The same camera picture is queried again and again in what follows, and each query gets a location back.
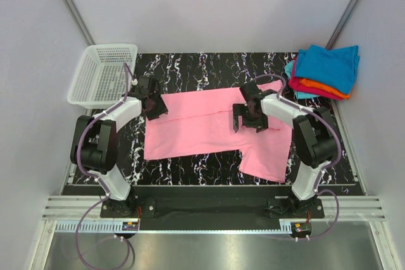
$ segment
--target blue cloth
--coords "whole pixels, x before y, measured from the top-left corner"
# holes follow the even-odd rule
[[[287,74],[287,76],[289,78],[291,78],[291,73],[292,73],[292,67],[294,65],[294,60],[290,61],[289,63],[287,63],[287,65],[284,67],[284,72],[285,74]],[[297,99],[309,99],[309,98],[315,98],[318,97],[318,95],[314,95],[314,94],[309,94],[309,93],[305,93],[305,92],[298,92],[298,91],[294,91],[294,94],[296,96]]]
[[[307,78],[349,94],[357,78],[358,46],[326,50],[312,45],[299,50],[296,77]]]

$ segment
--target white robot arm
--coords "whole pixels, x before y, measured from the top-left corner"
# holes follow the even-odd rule
[[[120,214],[132,213],[135,209],[135,195],[131,195],[133,190],[116,165],[118,131],[141,114],[154,120],[167,112],[157,79],[140,77],[138,84],[117,104],[102,113],[91,117],[83,115],[77,120],[70,159],[78,164],[78,145],[85,133],[80,151],[81,165],[85,173],[93,176],[104,188],[112,208]],[[90,124],[94,125],[85,132]]]
[[[234,104],[234,130],[239,129],[239,116],[242,125],[255,128],[257,132],[268,128],[267,116],[274,116],[293,128],[293,141],[296,153],[301,160],[297,178],[292,185],[292,193],[280,206],[280,214],[301,211],[308,208],[316,198],[318,185],[325,166],[337,155],[337,145],[333,134],[330,111],[321,107],[313,109],[277,96],[274,90],[259,90],[255,81],[240,87],[245,104]]]

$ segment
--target black marble mat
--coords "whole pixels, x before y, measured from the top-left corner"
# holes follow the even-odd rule
[[[163,93],[186,92],[238,87],[240,83],[264,73],[281,75],[294,53],[198,53],[139,54],[135,73],[153,75],[161,81]],[[295,100],[291,89],[284,97]],[[319,97],[299,101],[312,107],[326,106],[329,99]],[[241,153],[221,153],[173,157],[159,161],[143,158],[145,119],[136,118],[120,130],[117,165],[132,185],[272,185],[239,172]],[[322,184],[351,184],[353,174],[342,143],[342,160],[324,175]],[[291,184],[297,176],[299,160],[294,143],[286,166],[285,182]],[[94,184],[76,170],[73,184]]]

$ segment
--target orange cloth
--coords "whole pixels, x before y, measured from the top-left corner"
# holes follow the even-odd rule
[[[324,85],[323,83],[320,82],[316,82],[314,80],[310,80],[307,78],[302,78],[299,80],[299,83],[301,85],[304,85],[306,87],[310,87],[310,88],[317,88],[317,89],[321,89],[324,90],[326,92],[335,94],[336,96],[339,96],[343,99],[349,99],[350,98],[350,93],[349,94],[343,94],[341,91],[336,90],[335,88],[329,87],[328,85]]]

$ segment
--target white plastic basket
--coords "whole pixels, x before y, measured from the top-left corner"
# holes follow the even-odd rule
[[[87,47],[77,66],[68,102],[86,109],[106,109],[112,106],[125,93],[123,63],[127,63],[134,73],[137,51],[134,44]]]

